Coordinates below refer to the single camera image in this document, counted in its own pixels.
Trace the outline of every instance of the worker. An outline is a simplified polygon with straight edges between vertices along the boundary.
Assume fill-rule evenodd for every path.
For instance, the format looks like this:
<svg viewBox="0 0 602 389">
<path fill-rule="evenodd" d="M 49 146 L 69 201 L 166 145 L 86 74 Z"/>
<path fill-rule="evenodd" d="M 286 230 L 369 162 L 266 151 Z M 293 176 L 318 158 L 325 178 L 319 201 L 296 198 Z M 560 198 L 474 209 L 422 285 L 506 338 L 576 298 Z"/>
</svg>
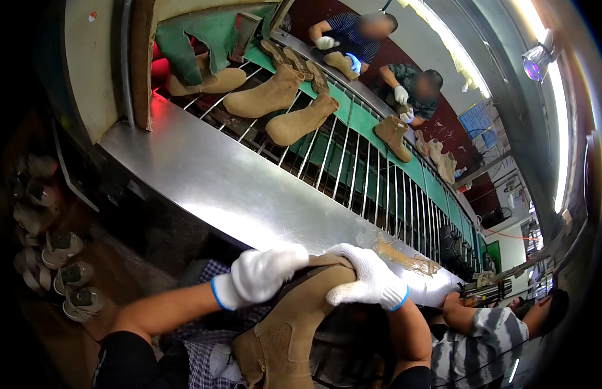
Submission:
<svg viewBox="0 0 602 389">
<path fill-rule="evenodd" d="M 464 307 L 458 292 L 449 293 L 442 315 L 429 320 L 432 387 L 475 389 L 499 378 L 525 342 L 554 330 L 568 306 L 567 292 L 553 289 L 520 320 L 509 307 Z"/>
<path fill-rule="evenodd" d="M 356 269 L 357 280 L 333 288 L 326 295 L 327 301 L 332 305 L 380 304 L 388 311 L 398 359 L 390 388 L 429 388 L 430 330 L 414 302 L 407 298 L 407 284 L 372 250 L 337 245 L 330 253 L 348 258 Z M 209 283 L 167 291 L 122 307 L 112 332 L 103 339 L 92 387 L 239 387 L 240 369 L 230 356 L 229 344 L 235 336 L 231 331 L 206 331 L 201 338 L 207 340 L 170 347 L 171 352 L 166 352 L 158 363 L 152 338 L 215 311 L 246 308 L 270 300 L 286 279 L 307 264 L 308 254 L 299 247 L 264 253 L 249 250 L 234 261 L 230 273 L 217 274 Z M 222 265 L 207 265 L 204 273 L 216 274 L 222 269 Z"/>
<path fill-rule="evenodd" d="M 413 127 L 430 120 L 437 110 L 437 97 L 444 84 L 437 70 L 424 72 L 409 64 L 390 64 L 379 68 L 379 74 L 390 89 L 378 93 L 398 113 L 399 118 Z M 399 106 L 406 106 L 400 112 Z"/>
<path fill-rule="evenodd" d="M 356 15 L 337 14 L 310 27 L 308 35 L 324 52 L 339 51 L 351 57 L 353 70 L 364 74 L 379 51 L 381 41 L 398 28 L 391 14 L 376 12 Z"/>
</svg>

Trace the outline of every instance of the hand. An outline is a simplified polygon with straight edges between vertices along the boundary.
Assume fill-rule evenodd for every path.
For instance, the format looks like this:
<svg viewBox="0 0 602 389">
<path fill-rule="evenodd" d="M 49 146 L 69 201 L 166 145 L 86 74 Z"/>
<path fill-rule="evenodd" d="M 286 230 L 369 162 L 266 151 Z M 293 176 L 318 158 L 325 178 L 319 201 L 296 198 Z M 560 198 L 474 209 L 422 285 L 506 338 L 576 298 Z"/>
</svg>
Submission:
<svg viewBox="0 0 602 389">
<path fill-rule="evenodd" d="M 355 57 L 351 53 L 346 53 L 346 55 L 349 58 L 351 58 L 351 61 L 353 61 L 353 66 L 351 66 L 351 70 L 357 73 L 357 75 L 359 75 L 359 73 L 361 72 L 361 62 L 359 61 L 359 59 L 357 59 L 357 57 Z"/>
<path fill-rule="evenodd" d="M 247 250 L 232 263 L 231 273 L 212 279 L 212 292 L 219 305 L 228 311 L 268 301 L 309 260 L 307 250 L 301 245 L 264 253 Z"/>
<path fill-rule="evenodd" d="M 410 104 L 406 105 L 407 111 L 398 115 L 400 120 L 406 122 L 407 124 L 411 123 L 414 120 L 414 107 Z"/>
<path fill-rule="evenodd" d="M 338 46 L 340 43 L 332 37 L 320 37 L 314 40 L 314 44 L 319 50 L 328 50 Z"/>
<path fill-rule="evenodd" d="M 409 99 L 409 94 L 407 93 L 407 90 L 402 85 L 399 85 L 396 88 L 394 88 L 394 100 L 396 100 L 396 102 L 398 104 L 405 105 L 405 104 L 407 104 L 408 99 Z"/>
<path fill-rule="evenodd" d="M 380 304 L 387 311 L 395 311 L 409 296 L 407 283 L 398 278 L 373 250 L 342 243 L 331 247 L 325 254 L 347 258 L 357 272 L 357 281 L 336 286 L 327 293 L 329 304 L 364 302 Z"/>
</svg>

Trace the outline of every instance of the striped shirt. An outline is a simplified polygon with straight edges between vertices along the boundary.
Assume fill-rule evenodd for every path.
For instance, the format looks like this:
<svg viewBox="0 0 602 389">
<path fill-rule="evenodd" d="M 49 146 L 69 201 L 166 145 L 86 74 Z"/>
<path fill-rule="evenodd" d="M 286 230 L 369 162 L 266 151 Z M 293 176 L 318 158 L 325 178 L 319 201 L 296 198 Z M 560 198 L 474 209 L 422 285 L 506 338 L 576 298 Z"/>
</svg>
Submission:
<svg viewBox="0 0 602 389">
<path fill-rule="evenodd" d="M 331 26 L 331 29 L 336 34 L 341 34 L 346 31 L 346 36 L 351 40 L 351 42 L 362 46 L 363 51 L 359 60 L 365 62 L 366 64 L 370 64 L 375 58 L 377 51 L 379 51 L 379 46 L 381 43 L 368 42 L 364 38 L 360 37 L 355 29 L 351 28 L 353 25 L 355 25 L 357 18 L 359 18 L 359 15 L 356 15 L 352 12 L 347 12 L 330 17 L 327 20 L 327 23 L 329 26 Z"/>
<path fill-rule="evenodd" d="M 432 387 L 475 389 L 503 375 L 522 353 L 528 327 L 510 308 L 479 308 L 469 336 L 431 335 Z"/>
</svg>

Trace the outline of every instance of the shoe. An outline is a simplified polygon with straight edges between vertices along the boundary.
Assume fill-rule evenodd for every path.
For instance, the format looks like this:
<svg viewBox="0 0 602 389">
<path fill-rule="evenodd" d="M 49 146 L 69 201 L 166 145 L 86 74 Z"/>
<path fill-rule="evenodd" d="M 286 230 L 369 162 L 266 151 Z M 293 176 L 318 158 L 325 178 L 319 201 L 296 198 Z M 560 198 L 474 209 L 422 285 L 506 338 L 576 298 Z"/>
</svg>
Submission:
<svg viewBox="0 0 602 389">
<path fill-rule="evenodd" d="M 312 79 L 312 89 L 316 93 L 329 94 L 329 83 L 327 82 L 327 76 L 323 73 L 323 70 L 319 68 L 316 62 L 309 60 L 305 62 L 307 68 L 314 74 Z"/>
<path fill-rule="evenodd" d="M 77 291 L 66 291 L 63 312 L 73 321 L 86 322 L 106 305 L 106 297 L 98 288 L 89 286 Z"/>
<path fill-rule="evenodd" d="M 389 115 L 374 128 L 375 134 L 385 143 L 396 157 L 403 161 L 411 160 L 411 153 L 403 144 L 403 136 L 407 132 L 407 125 L 394 115 Z"/>
<path fill-rule="evenodd" d="M 359 74 L 351 70 L 353 66 L 352 59 L 347 55 L 342 55 L 339 51 L 327 54 L 323 57 L 323 61 L 329 66 L 333 66 L 342 72 L 349 80 L 355 81 L 359 78 Z"/>
<path fill-rule="evenodd" d="M 54 175 L 58 163 L 56 159 L 50 156 L 29 154 L 26 165 L 29 173 L 34 178 L 48 178 Z"/>
<path fill-rule="evenodd" d="M 170 69 L 165 88 L 171 96 L 187 96 L 194 93 L 227 93 L 245 83 L 247 74 L 243 69 L 225 68 L 217 74 L 212 74 L 208 54 L 209 52 L 206 51 L 195 56 L 197 67 L 201 72 L 202 83 L 194 87 L 184 85 L 173 69 Z"/>
<path fill-rule="evenodd" d="M 48 268 L 56 270 L 66 264 L 70 258 L 82 251 L 84 244 L 73 232 L 58 233 L 50 236 L 46 232 L 46 248 L 41 252 L 41 260 Z"/>
<path fill-rule="evenodd" d="M 288 109 L 305 76 L 288 66 L 278 66 L 273 77 L 256 88 L 234 92 L 223 99 L 227 112 L 258 119 L 267 113 Z"/>
<path fill-rule="evenodd" d="M 278 146 L 289 146 L 301 139 L 302 136 L 321 127 L 327 117 L 336 112 L 339 107 L 338 100 L 326 93 L 321 93 L 312 104 L 304 109 L 271 119 L 266 124 L 266 132 L 273 143 Z"/>
<path fill-rule="evenodd" d="M 305 59 L 301 58 L 299 53 L 294 51 L 292 47 L 284 47 L 283 54 L 290 61 L 294 70 L 297 70 L 305 75 L 305 81 L 312 81 L 314 79 L 314 73 L 307 68 Z"/>
<path fill-rule="evenodd" d="M 40 296 L 44 296 L 45 290 L 50 290 L 52 277 L 50 270 L 38 260 L 39 256 L 39 252 L 35 249 L 26 247 L 15 255 L 13 267 L 29 288 Z"/>
<path fill-rule="evenodd" d="M 58 197 L 55 190 L 48 185 L 44 185 L 38 181 L 31 181 L 26 187 L 26 197 L 34 206 L 45 206 L 58 210 Z"/>
<path fill-rule="evenodd" d="M 286 57 L 286 55 L 279 48 L 279 46 L 269 41 L 268 39 L 262 39 L 260 41 L 260 50 L 263 51 L 269 57 L 271 57 L 271 60 L 273 61 L 273 66 L 275 68 L 277 68 L 280 65 L 288 66 L 290 68 L 292 67 L 290 60 L 288 59 L 288 57 Z"/>
<path fill-rule="evenodd" d="M 31 235 L 37 236 L 40 233 L 41 217 L 32 207 L 17 202 L 13 206 L 13 218 Z"/>
<path fill-rule="evenodd" d="M 310 349 L 316 328 L 333 310 L 325 296 L 334 286 L 355 281 L 343 266 L 311 270 L 255 327 L 232 341 L 248 388 L 311 389 Z"/>
<path fill-rule="evenodd" d="M 447 152 L 442 155 L 444 163 L 445 177 L 442 177 L 446 183 L 455 183 L 455 169 L 457 168 L 457 161 L 455 160 L 452 152 Z"/>
<path fill-rule="evenodd" d="M 426 146 L 424 141 L 424 135 L 422 130 L 418 129 L 414 132 L 415 136 L 415 148 L 422 154 L 422 157 L 426 158 L 429 155 L 429 148 Z"/>
<path fill-rule="evenodd" d="M 89 282 L 94 276 L 94 267 L 84 261 L 74 262 L 60 268 L 54 278 L 54 291 L 65 296 L 66 290 L 75 291 Z"/>
</svg>

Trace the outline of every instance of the sneaker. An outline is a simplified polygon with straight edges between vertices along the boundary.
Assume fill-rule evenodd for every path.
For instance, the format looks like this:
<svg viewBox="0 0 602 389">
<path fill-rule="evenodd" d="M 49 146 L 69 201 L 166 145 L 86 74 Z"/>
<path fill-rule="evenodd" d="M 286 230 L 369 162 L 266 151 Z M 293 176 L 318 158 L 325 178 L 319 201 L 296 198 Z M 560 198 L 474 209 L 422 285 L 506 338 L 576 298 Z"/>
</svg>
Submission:
<svg viewBox="0 0 602 389">
<path fill-rule="evenodd" d="M 66 264 L 70 258 L 82 251 L 84 244 L 73 232 L 50 235 L 46 232 L 46 248 L 41 252 L 41 260 L 50 269 L 56 270 Z"/>
<path fill-rule="evenodd" d="M 31 235 L 37 236 L 40 233 L 41 217 L 32 207 L 17 202 L 13 206 L 13 218 Z"/>
<path fill-rule="evenodd" d="M 65 296 L 66 290 L 75 291 L 85 285 L 94 276 L 94 267 L 91 264 L 78 261 L 69 266 L 60 268 L 54 278 L 54 290 Z"/>
<path fill-rule="evenodd" d="M 27 160 L 29 173 L 33 177 L 48 178 L 54 175 L 57 170 L 57 160 L 50 156 L 36 156 L 29 154 Z"/>
<path fill-rule="evenodd" d="M 106 304 L 106 298 L 98 288 L 89 286 L 77 291 L 66 291 L 63 312 L 73 321 L 86 322 L 100 312 Z"/>
<path fill-rule="evenodd" d="M 31 181 L 26 187 L 26 196 L 34 206 L 45 206 L 57 210 L 57 194 L 55 190 L 48 185 Z"/>
</svg>

